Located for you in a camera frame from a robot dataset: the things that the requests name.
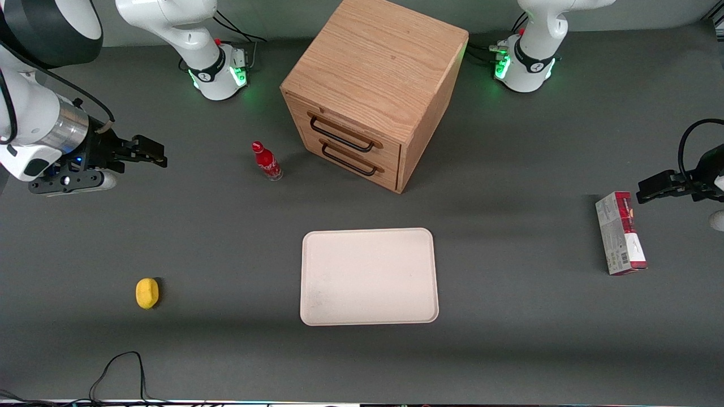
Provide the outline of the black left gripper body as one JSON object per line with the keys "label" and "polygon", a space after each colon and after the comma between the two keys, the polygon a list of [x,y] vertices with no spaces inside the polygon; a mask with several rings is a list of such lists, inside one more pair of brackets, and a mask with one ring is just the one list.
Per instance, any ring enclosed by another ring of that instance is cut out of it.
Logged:
{"label": "black left gripper body", "polygon": [[695,169],[687,172],[695,186],[691,193],[693,202],[713,200],[723,202],[723,144],[708,150],[698,161]]}

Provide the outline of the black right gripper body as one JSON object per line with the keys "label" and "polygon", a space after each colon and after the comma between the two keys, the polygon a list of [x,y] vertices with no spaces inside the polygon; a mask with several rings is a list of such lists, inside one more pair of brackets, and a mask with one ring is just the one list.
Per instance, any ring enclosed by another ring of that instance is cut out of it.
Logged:
{"label": "black right gripper body", "polygon": [[124,172],[125,162],[136,162],[134,152],[127,143],[111,129],[101,133],[91,129],[80,146],[73,150],[72,162],[81,170]]}

